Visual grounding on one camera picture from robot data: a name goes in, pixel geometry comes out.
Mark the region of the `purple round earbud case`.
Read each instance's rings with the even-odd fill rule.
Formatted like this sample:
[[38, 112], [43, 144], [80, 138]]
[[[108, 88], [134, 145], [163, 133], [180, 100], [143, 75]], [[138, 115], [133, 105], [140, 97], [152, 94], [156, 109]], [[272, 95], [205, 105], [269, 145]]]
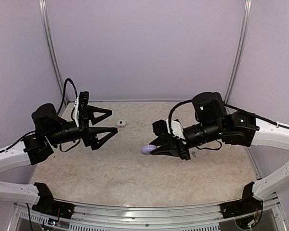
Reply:
[[149, 145], [143, 146], [140, 149], [140, 152], [143, 155], [151, 155], [151, 152], [154, 151], [155, 149], [157, 149], [157, 147], [155, 145], [149, 144]]

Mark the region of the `white earbud charging case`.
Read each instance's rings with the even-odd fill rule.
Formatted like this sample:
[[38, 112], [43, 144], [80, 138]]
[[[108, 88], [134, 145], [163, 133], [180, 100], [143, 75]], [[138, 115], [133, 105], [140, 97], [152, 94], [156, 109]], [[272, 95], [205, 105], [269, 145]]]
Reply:
[[119, 121], [116, 122], [116, 125], [117, 125], [117, 127], [119, 127], [119, 128], [123, 128], [123, 127], [126, 127], [127, 122], [124, 121], [124, 120], [119, 120]]

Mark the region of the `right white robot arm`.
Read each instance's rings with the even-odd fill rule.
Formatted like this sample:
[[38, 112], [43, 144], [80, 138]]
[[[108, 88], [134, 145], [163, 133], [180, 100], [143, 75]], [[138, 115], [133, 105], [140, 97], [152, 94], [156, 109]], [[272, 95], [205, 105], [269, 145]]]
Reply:
[[[191, 103], [195, 110], [196, 125], [183, 128], [172, 115], [178, 107]], [[167, 120], [153, 123], [156, 139], [141, 149], [150, 155], [167, 155], [190, 160], [191, 148], [217, 141], [220, 145], [268, 146], [289, 151], [289, 125], [272, 121], [254, 113], [234, 107], [228, 114], [220, 93], [203, 92], [190, 100], [177, 103], [169, 112]], [[237, 210], [248, 213], [256, 201], [289, 184], [289, 161], [267, 177], [244, 187]]]

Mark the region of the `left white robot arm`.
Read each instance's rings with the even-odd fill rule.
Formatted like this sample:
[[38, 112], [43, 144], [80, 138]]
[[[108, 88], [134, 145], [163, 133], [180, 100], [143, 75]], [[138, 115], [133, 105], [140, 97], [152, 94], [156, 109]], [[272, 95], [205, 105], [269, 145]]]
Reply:
[[[117, 128], [94, 127], [111, 115], [109, 109], [82, 105], [78, 118], [67, 121], [57, 114], [53, 104], [40, 106], [32, 114], [35, 130], [0, 150], [0, 173], [41, 163], [54, 153], [55, 148], [70, 141], [79, 140], [86, 147], [98, 150], [118, 132]], [[44, 183], [16, 184], [0, 181], [0, 201], [39, 205], [47, 214], [53, 214], [58, 209], [53, 194]]]

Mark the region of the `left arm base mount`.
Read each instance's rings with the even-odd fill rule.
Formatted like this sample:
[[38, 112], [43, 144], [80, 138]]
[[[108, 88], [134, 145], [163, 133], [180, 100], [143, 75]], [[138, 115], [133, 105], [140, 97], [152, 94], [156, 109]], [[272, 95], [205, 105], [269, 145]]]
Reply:
[[34, 183], [38, 189], [39, 200], [32, 206], [34, 211], [57, 218], [71, 219], [75, 205], [54, 199], [53, 194], [45, 183]]

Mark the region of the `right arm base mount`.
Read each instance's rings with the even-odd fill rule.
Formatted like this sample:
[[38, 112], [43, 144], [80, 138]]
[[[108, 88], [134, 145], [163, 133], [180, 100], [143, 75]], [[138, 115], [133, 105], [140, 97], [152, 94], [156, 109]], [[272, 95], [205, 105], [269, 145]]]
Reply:
[[220, 204], [223, 218], [237, 217], [263, 209], [262, 200], [253, 197], [252, 187], [254, 184], [255, 182], [252, 181], [244, 186], [241, 199]]

